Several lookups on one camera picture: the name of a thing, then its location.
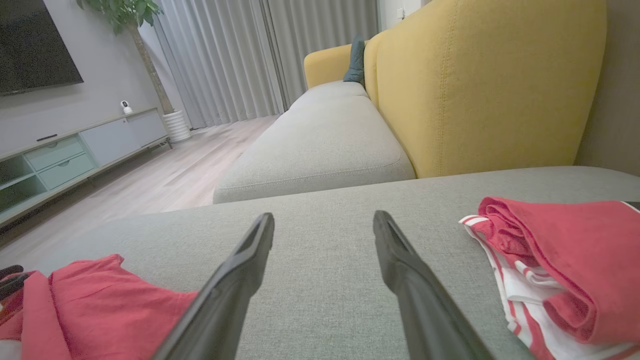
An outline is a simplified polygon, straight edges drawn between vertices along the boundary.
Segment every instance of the red cloth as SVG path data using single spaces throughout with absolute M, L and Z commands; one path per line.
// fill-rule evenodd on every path
M 529 204 L 484 198 L 487 242 L 510 265 L 542 266 L 568 291 L 543 305 L 581 343 L 640 341 L 640 212 L 619 201 Z
M 153 286 L 114 254 L 34 272 L 3 301 L 0 340 L 22 341 L 22 360 L 148 359 L 197 293 Z

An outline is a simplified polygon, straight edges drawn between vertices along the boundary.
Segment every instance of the folded clothes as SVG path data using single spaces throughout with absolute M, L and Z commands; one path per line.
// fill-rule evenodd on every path
M 615 360 L 638 353 L 640 345 L 633 343 L 593 345 L 582 344 L 554 324 L 542 303 L 545 299 L 566 291 L 543 268 L 531 268 L 516 261 L 515 268 L 506 258 L 484 241 L 484 231 L 491 227 L 488 218 L 468 216 L 460 220 L 465 229 L 486 252 L 493 268 L 498 292 L 506 315 L 508 329 L 529 348 L 539 360 Z
M 550 276 L 566 289 L 542 303 L 560 329 L 580 343 L 640 342 L 640 211 L 620 201 L 529 204 L 487 197 L 478 213 L 488 219 L 481 229 L 485 242 L 511 268 L 529 268 L 537 281 Z
M 148 359 L 197 293 L 153 286 L 114 254 L 33 272 L 2 301 L 0 340 L 21 340 L 22 360 Z

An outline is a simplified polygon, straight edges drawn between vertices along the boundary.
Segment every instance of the tv stand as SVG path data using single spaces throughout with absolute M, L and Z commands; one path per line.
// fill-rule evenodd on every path
M 164 142 L 167 132 L 157 108 L 152 108 L 0 155 L 0 227 Z

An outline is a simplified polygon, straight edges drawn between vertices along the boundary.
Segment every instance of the striped cloth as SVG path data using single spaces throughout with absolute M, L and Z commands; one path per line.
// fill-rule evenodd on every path
M 509 330 L 537 359 L 640 359 L 640 345 L 633 343 L 593 345 L 577 342 L 549 318 L 542 305 L 545 299 L 567 291 L 566 288 L 540 266 L 527 266 L 519 260 L 507 261 L 486 241 L 485 233 L 490 233 L 492 226 L 489 218 L 470 215 L 459 223 L 488 256 Z

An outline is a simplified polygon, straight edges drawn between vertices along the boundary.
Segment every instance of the television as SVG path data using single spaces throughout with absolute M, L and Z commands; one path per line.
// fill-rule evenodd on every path
M 82 82 L 44 2 L 0 0 L 0 95 Z

